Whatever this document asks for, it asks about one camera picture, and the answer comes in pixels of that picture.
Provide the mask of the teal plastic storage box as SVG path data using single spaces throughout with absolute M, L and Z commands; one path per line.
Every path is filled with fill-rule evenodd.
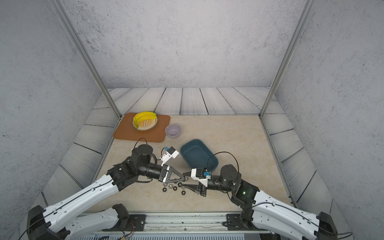
M 212 151 L 199 139 L 194 139 L 181 146 L 180 154 L 191 169 L 205 168 L 213 172 L 219 160 Z

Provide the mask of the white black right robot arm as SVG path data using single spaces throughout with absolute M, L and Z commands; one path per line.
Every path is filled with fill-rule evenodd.
M 198 185 L 185 187 L 200 196 L 206 196 L 208 190 L 231 194 L 230 201 L 242 209 L 239 220 L 246 229 L 255 227 L 291 240 L 345 240 L 353 235 L 339 233 L 329 214 L 305 212 L 271 197 L 242 180 L 233 165 L 223 166 L 218 176 L 205 168 L 192 169 L 184 176 L 198 181 Z

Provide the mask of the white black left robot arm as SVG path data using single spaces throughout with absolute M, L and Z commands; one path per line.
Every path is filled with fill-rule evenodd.
M 130 215 L 122 205 L 85 217 L 79 215 L 101 200 L 137 183 L 139 176 L 155 179 L 163 184 L 185 181 L 185 177 L 166 162 L 179 152 L 165 148 L 161 164 L 153 148 L 143 144 L 133 148 L 131 156 L 114 165 L 105 175 L 74 195 L 46 208 L 36 206 L 29 210 L 24 234 L 30 240 L 73 240 L 98 230 L 124 231 Z

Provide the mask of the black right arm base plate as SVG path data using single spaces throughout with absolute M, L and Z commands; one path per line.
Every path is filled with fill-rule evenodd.
M 226 221 L 222 223 L 228 231 L 255 231 L 257 228 L 247 221 L 240 219 L 240 214 L 227 214 Z

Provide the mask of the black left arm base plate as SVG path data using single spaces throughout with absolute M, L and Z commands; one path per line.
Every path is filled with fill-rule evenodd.
M 142 232 L 146 223 L 146 215 L 130 215 L 128 218 L 118 220 L 117 224 L 110 229 L 103 229 L 103 232 Z

